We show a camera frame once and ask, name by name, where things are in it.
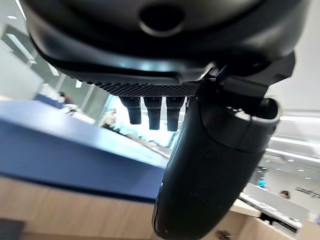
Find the mesh texture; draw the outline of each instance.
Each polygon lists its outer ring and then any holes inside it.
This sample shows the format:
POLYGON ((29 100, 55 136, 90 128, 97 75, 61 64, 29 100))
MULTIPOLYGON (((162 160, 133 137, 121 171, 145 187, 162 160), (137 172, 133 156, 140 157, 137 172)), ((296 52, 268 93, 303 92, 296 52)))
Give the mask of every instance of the mesh texture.
POLYGON ((198 83, 181 85, 96 83, 95 85, 119 97, 193 97, 200 87, 198 83))

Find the wooden cabinet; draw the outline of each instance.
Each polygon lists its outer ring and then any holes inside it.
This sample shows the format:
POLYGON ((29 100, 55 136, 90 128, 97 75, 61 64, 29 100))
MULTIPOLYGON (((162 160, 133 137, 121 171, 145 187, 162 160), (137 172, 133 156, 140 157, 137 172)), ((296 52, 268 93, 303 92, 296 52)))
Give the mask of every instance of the wooden cabinet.
MULTIPOLYGON (((23 240, 158 240, 152 213, 152 204, 0 178, 0 218, 25 221, 23 240)), ((231 240, 293 240, 258 219, 260 214, 237 199, 203 240, 218 240, 217 231, 228 231, 231 240)))

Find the ceiling light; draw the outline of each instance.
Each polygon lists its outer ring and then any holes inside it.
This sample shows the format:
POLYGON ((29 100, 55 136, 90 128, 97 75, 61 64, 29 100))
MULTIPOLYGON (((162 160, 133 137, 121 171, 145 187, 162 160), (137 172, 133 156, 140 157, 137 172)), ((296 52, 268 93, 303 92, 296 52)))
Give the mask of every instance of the ceiling light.
POLYGON ((77 80, 77 81, 75 82, 75 88, 76 88, 76 89, 79 89, 79 88, 81 88, 81 86, 82 86, 82 81, 77 80))
POLYGON ((272 136, 271 140, 272 141, 277 141, 277 142, 282 142, 282 143, 288 143, 288 144, 297 144, 297 145, 302 145, 302 146, 320 148, 320 144, 319 143, 314 143, 314 142, 298 141, 298 140, 292 140, 292 139, 275 137, 275 136, 272 136))
POLYGON ((47 62, 47 64, 48 64, 53 76, 59 76, 58 70, 54 66, 52 66, 50 63, 47 62))
POLYGON ((275 150, 275 149, 271 149, 271 148, 267 148, 266 151, 270 152, 270 153, 281 154, 281 155, 286 155, 289 157, 294 157, 294 158, 298 158, 298 159, 304 159, 304 160, 320 163, 320 159, 309 157, 309 156, 303 156, 303 155, 294 154, 294 153, 286 152, 286 151, 279 151, 279 150, 275 150))
POLYGON ((17 19, 16 16, 7 16, 7 17, 8 17, 8 19, 17 19))
POLYGON ((20 1, 19 1, 19 0, 15 0, 15 3, 16 3, 16 5, 18 6, 18 8, 19 8, 19 10, 20 10, 20 12, 21 12, 24 20, 27 20, 27 19, 26 19, 26 15, 25 15, 25 13, 24 13, 24 10, 22 9, 22 6, 21 6, 21 4, 20 4, 20 1))
POLYGON ((13 49, 8 46, 2 39, 0 39, 0 46, 4 48, 4 50, 8 52, 13 52, 13 49))
POLYGON ((18 40, 18 38, 11 34, 11 33, 7 33, 6 34, 11 41, 17 46, 17 48, 23 53, 23 55, 25 55, 25 57, 30 61, 30 60, 35 60, 34 57, 30 54, 30 52, 28 52, 28 50, 25 48, 25 46, 18 40))
POLYGON ((316 123, 320 124, 320 117, 307 117, 307 116, 281 116, 280 120, 290 122, 302 123, 316 123))

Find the blue counter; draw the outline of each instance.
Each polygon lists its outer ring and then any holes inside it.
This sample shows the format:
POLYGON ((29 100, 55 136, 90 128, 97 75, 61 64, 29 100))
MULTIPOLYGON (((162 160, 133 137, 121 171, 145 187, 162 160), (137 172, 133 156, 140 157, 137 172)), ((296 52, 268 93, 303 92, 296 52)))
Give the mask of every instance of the blue counter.
POLYGON ((168 159, 38 101, 0 101, 0 175, 153 203, 168 159))

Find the black plastic casing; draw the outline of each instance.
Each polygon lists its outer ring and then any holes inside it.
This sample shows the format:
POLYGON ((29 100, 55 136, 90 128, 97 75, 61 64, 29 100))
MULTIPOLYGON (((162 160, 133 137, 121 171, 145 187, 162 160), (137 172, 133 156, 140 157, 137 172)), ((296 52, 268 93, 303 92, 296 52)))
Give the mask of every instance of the black plastic casing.
POLYGON ((260 117, 206 102, 191 103, 165 170, 152 223, 163 239, 198 240, 219 223, 280 119, 273 99, 260 117))

